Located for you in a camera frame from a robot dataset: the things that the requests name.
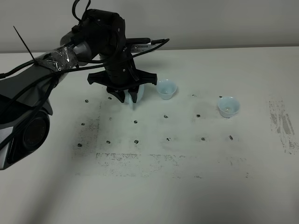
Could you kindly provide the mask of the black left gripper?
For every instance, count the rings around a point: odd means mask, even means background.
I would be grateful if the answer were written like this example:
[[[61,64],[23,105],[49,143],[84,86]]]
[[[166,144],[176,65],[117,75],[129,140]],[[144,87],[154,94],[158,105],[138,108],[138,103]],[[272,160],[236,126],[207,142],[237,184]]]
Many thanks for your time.
[[[157,84],[157,75],[138,70],[131,53],[119,53],[106,65],[104,71],[90,73],[87,81],[89,84],[98,83],[107,86],[107,92],[115,96],[121,103],[125,101],[124,90],[129,89],[133,103],[137,102],[139,85]]]

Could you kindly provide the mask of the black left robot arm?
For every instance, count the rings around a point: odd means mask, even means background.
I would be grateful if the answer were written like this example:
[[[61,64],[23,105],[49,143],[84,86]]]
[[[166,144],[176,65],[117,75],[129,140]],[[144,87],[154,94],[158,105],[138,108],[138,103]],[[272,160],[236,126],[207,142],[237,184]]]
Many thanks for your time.
[[[99,69],[90,84],[134,103],[143,84],[157,84],[157,75],[136,68],[131,49],[149,38],[126,38],[125,21],[114,12],[88,9],[66,34],[60,47],[0,76],[0,168],[36,151],[46,140],[53,114],[52,90],[68,73]]]

